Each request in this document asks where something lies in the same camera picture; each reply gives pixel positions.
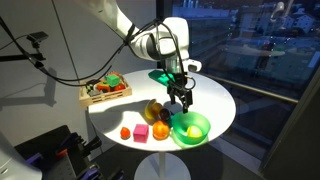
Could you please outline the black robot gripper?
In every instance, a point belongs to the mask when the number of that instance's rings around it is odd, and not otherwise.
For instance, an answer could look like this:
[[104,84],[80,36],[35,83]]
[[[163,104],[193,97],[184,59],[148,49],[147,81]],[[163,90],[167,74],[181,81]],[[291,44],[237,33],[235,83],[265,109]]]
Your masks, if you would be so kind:
[[192,102],[192,88],[187,88],[189,76],[186,73],[176,73],[173,75],[175,81],[170,82],[167,87],[167,94],[170,97],[171,104],[176,104],[176,97],[182,102],[183,113],[188,113],[190,102]]

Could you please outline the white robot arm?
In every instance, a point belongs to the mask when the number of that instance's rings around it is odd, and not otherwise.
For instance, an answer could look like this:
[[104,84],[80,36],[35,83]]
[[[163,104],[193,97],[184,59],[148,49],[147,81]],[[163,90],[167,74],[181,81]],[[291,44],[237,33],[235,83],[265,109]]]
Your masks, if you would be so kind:
[[189,27],[181,17],[155,19],[138,28],[119,8],[116,0],[75,0],[105,23],[138,58],[159,62],[169,78],[167,93],[172,104],[178,97],[182,111],[193,104],[192,88],[187,88],[187,73],[198,72],[200,61],[189,57]]

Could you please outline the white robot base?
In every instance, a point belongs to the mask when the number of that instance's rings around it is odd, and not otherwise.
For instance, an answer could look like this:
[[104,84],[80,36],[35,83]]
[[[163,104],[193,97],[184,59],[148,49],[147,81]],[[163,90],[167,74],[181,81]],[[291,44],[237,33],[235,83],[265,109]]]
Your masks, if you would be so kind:
[[42,172],[27,164],[0,132],[0,180],[41,180]]

